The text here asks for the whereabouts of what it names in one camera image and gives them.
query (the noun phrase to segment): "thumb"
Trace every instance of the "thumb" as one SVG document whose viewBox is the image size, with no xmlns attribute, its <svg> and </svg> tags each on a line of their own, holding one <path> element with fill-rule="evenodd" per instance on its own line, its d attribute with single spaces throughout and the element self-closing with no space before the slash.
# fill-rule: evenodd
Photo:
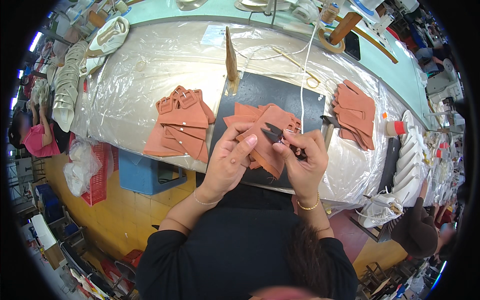
<svg viewBox="0 0 480 300">
<path fill-rule="evenodd" d="M 281 143 L 274 143 L 272 148 L 275 152 L 279 153 L 283 160 L 285 161 L 285 165 L 287 168 L 293 168 L 296 164 L 298 164 L 298 160 L 293 154 L 293 151 L 284 144 Z"/>
<path fill-rule="evenodd" d="M 242 163 L 244 158 L 250 154 L 250 152 L 255 148 L 257 145 L 257 136 L 255 134 L 251 134 L 247 136 L 243 141 L 238 143 L 235 148 L 233 148 L 232 152 L 228 156 L 228 160 L 231 161 L 234 165 L 239 165 Z"/>
</svg>

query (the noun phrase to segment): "factory floor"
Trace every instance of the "factory floor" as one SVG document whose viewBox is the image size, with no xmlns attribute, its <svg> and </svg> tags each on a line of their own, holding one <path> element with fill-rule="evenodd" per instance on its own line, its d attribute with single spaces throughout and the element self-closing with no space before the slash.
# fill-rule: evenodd
<svg viewBox="0 0 480 300">
<path fill-rule="evenodd" d="M 155 232 L 151 225 L 158 225 L 171 207 L 195 189 L 195 172 L 187 171 L 185 184 L 153 196 L 142 195 L 122 189 L 116 171 L 107 181 L 107 199 L 89 207 L 68 189 L 62 171 L 67 162 L 66 155 L 45 160 L 49 185 L 77 224 L 87 226 L 89 241 L 116 259 L 133 249 L 144 250 L 148 237 Z M 405 259 L 407 253 L 399 244 L 392 240 L 377 243 L 368 238 L 350 222 L 350 213 L 343 211 L 333 216 L 330 223 L 359 277 L 365 273 L 368 264 L 378 262 L 385 270 Z"/>
</svg>

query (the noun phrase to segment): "scissors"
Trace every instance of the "scissors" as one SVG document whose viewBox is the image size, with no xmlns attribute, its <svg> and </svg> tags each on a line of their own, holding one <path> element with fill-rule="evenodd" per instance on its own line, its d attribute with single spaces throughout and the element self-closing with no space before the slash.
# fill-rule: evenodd
<svg viewBox="0 0 480 300">
<path fill-rule="evenodd" d="M 283 130 L 281 130 L 280 128 L 276 127 L 275 125 L 272 125 L 270 123 L 265 123 L 265 125 L 267 125 L 267 127 L 270 129 L 270 130 L 267 130 L 265 128 L 261 128 L 262 131 L 264 132 L 264 134 L 267 136 L 267 138 L 274 142 L 274 143 L 282 143 L 282 144 L 285 144 L 284 142 L 282 142 L 282 139 L 285 138 L 283 136 Z M 290 145 L 290 149 L 293 151 L 293 153 L 295 154 L 295 156 L 299 159 L 299 160 L 304 160 L 307 158 L 307 155 L 305 154 L 305 150 L 303 149 L 300 149 L 300 154 L 297 155 L 297 152 L 298 152 L 298 149 L 296 146 L 294 145 Z"/>
</svg>

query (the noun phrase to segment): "phone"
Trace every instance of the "phone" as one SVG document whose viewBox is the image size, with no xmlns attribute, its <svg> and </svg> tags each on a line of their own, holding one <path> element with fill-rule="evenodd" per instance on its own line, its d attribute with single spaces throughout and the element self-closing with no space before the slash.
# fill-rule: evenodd
<svg viewBox="0 0 480 300">
<path fill-rule="evenodd" d="M 353 31 L 350 31 L 345 36 L 345 53 L 356 60 L 360 60 L 360 43 L 359 36 Z"/>
</svg>

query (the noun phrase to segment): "thin bracelet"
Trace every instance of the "thin bracelet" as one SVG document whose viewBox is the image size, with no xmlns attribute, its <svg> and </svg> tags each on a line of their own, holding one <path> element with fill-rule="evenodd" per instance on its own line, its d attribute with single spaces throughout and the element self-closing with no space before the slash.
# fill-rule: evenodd
<svg viewBox="0 0 480 300">
<path fill-rule="evenodd" d="M 310 207 L 310 208 L 301 206 L 300 202 L 299 202 L 298 199 L 297 199 L 297 204 L 298 204 L 299 207 L 300 207 L 301 209 L 303 209 L 303 210 L 312 210 L 312 209 L 314 209 L 314 208 L 317 207 L 317 205 L 319 204 L 319 202 L 320 202 L 320 193 L 319 193 L 319 192 L 317 192 L 317 203 L 315 203 L 315 205 L 312 206 L 312 207 Z"/>
<path fill-rule="evenodd" d="M 197 195 L 195 194 L 195 191 L 193 191 L 193 197 L 195 198 L 195 201 L 196 201 L 196 202 L 198 202 L 198 203 L 200 203 L 200 204 L 203 204 L 203 205 L 212 205 L 212 204 L 217 204 L 217 203 L 219 203 L 219 202 L 220 202 L 220 200 L 222 200 L 222 199 L 223 199 L 223 197 L 222 197 L 222 198 L 220 198 L 220 200 L 218 200 L 218 201 L 216 201 L 216 202 L 212 202 L 212 203 L 203 203 L 203 202 L 200 202 L 200 201 L 198 201 L 198 199 L 197 199 Z"/>
</svg>

